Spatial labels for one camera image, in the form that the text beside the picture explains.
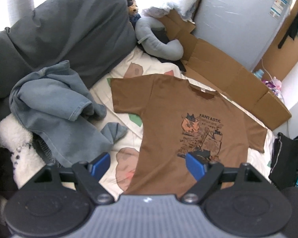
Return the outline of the brown t-shirt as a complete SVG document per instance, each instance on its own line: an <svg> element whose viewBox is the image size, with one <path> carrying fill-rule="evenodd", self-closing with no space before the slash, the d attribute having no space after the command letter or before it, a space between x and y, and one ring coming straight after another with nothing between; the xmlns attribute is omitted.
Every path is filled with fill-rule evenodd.
<svg viewBox="0 0 298 238"><path fill-rule="evenodd" d="M182 196L195 184L185 157L238 167L248 150L264 151L267 130L216 91L152 74L112 79L113 109L139 116L143 137L128 195Z"/></svg>

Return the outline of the cream bear print bedsheet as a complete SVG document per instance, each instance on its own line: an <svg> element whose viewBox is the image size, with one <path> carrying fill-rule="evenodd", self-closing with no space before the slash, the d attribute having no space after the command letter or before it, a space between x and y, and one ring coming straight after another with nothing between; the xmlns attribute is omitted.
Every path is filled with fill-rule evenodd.
<svg viewBox="0 0 298 238"><path fill-rule="evenodd" d="M110 151L110 167L100 180L100 184L114 198L118 198L120 195L126 194L126 189L131 183L131 179L138 163L139 151L143 137L143 125L141 118L135 114L116 113L114 111L111 80L129 79L152 74L171 75L180 79L188 80L190 84L197 86L202 91L214 91L193 79L184 77L176 65L172 63L161 63L157 59L141 51L139 48L135 48L121 63L114 67L113 70L106 74L90 89L90 93L92 94L94 100L103 104L107 110L106 117L103 120L94 120L92 124L99 130L109 122L119 123L127 128L125 136L114 143ZM227 100L237 106L254 121L266 128L267 134L264 143L264 151L258 152L254 149L249 149L247 160L244 163L251 164L264 177L268 177L270 174L268 162L271 158L274 138L273 133L247 110L243 109L235 102L232 102L229 99Z"/></svg>

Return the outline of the white fuzzy spotted blanket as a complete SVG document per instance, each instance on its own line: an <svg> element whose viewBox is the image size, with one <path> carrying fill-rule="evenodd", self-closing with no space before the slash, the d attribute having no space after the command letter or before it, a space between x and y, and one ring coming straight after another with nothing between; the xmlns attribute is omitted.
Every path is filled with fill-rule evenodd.
<svg viewBox="0 0 298 238"><path fill-rule="evenodd" d="M0 147L11 152L13 177L18 188L24 186L45 162L33 146L33 134L10 114L0 122Z"/></svg>

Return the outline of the grey-blue sweatshirt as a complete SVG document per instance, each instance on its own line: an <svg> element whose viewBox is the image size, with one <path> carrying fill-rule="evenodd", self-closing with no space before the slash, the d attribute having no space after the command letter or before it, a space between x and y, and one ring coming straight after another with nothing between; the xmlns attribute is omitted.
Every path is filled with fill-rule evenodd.
<svg viewBox="0 0 298 238"><path fill-rule="evenodd" d="M104 119L106 107L95 102L69 61L23 77L12 88L9 104L17 121L40 136L64 167L109 152L127 132L115 122L101 130L90 123L90 119Z"/></svg>

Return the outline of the flattened cardboard box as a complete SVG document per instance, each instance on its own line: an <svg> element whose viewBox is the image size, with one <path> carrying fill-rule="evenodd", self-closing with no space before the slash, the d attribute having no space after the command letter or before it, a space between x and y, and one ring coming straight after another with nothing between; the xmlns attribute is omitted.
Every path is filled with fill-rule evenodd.
<svg viewBox="0 0 298 238"><path fill-rule="evenodd" d="M193 36L193 23L183 21L174 10L159 21L165 25L168 38L182 44L182 60L189 78L206 81L208 86L253 114L270 130L292 117L282 101L253 73L215 46Z"/></svg>

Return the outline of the white purple refill pouch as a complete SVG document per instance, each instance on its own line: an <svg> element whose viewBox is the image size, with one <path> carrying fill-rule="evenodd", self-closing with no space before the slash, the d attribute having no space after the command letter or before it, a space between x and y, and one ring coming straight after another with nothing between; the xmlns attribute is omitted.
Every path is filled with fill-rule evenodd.
<svg viewBox="0 0 298 238"><path fill-rule="evenodd" d="M275 77L270 81L262 81L277 97L282 97L282 82Z"/></svg>

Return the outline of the detergent bottle teal cap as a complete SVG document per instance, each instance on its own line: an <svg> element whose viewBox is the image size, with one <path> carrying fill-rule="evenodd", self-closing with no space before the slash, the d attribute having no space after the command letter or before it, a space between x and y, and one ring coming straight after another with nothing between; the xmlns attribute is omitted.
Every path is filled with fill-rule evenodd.
<svg viewBox="0 0 298 238"><path fill-rule="evenodd" d="M264 75L264 71L262 69L258 69L257 71L254 71L253 74L261 80Z"/></svg>

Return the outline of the grey neck pillow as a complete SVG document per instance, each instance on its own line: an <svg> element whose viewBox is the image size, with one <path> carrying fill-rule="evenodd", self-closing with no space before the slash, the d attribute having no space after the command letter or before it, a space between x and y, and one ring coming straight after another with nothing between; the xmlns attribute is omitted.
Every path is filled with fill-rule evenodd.
<svg viewBox="0 0 298 238"><path fill-rule="evenodd" d="M140 18L135 24L135 36L145 52L154 57L178 61L184 54L180 41L170 41L166 36L165 25L155 18Z"/></svg>

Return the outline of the upright cardboard sheet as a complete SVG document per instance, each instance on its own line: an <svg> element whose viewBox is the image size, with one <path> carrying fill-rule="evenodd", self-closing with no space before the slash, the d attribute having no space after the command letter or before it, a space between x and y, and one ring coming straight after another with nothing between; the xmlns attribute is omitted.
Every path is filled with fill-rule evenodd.
<svg viewBox="0 0 298 238"><path fill-rule="evenodd" d="M294 3L289 16L285 19L273 42L263 55L263 61L259 62L255 67L255 70L262 68L268 71L268 73L264 74L263 76L265 80L267 80L269 78L269 75L271 75L273 77L277 77L277 79L282 81L298 62L297 37L295 39L292 39L288 36L283 46L281 48L278 48L278 44L283 39L284 35L287 32L287 29L290 27L297 13L298 0L296 0L296 2Z"/></svg>

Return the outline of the dark grey pillow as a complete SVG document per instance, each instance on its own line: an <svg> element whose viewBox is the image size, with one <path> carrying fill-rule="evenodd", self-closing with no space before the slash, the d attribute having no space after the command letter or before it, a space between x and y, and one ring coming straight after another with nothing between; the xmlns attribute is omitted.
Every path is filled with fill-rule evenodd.
<svg viewBox="0 0 298 238"><path fill-rule="evenodd" d="M0 32L0 98L27 74L63 60L91 87L135 42L126 0L47 0Z"/></svg>

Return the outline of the black cloth under pillow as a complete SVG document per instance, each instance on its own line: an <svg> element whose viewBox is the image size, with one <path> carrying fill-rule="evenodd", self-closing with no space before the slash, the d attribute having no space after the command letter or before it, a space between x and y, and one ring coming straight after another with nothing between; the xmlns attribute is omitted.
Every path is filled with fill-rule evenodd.
<svg viewBox="0 0 298 238"><path fill-rule="evenodd" d="M170 62L175 64L180 71L186 72L184 64L180 58L184 49L178 40L170 41L165 30L153 29L152 35L142 41L137 46L148 55L157 58L160 62Z"/></svg>

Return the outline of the grey plastic-wrapped mattress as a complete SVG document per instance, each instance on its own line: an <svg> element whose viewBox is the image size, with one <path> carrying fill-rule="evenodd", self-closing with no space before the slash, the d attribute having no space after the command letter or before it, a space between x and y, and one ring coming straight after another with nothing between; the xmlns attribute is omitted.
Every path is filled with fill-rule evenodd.
<svg viewBox="0 0 298 238"><path fill-rule="evenodd" d="M290 14L292 0L201 0L193 35L253 71Z"/></svg>

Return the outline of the small teddy bear toy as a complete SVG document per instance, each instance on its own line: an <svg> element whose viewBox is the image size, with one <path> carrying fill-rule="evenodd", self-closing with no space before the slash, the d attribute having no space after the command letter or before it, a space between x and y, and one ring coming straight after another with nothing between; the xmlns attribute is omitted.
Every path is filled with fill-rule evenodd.
<svg viewBox="0 0 298 238"><path fill-rule="evenodd" d="M129 20L133 27L135 27L137 21L141 18L141 15L138 13L138 6L135 0L127 0L128 11L129 11Z"/></svg>

